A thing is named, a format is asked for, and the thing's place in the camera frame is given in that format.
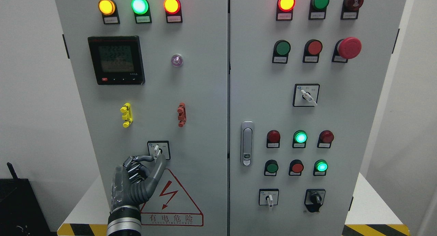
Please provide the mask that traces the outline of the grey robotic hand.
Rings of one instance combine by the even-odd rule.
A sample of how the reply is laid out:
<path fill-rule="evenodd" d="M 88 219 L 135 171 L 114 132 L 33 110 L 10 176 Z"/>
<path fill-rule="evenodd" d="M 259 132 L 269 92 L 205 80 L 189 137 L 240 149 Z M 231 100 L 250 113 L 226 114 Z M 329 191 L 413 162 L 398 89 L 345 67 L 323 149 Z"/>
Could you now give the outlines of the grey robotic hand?
<path fill-rule="evenodd" d="M 111 212 L 122 206 L 138 207 L 148 202 L 165 171 L 165 155 L 129 156 L 116 167 L 112 180 Z"/>

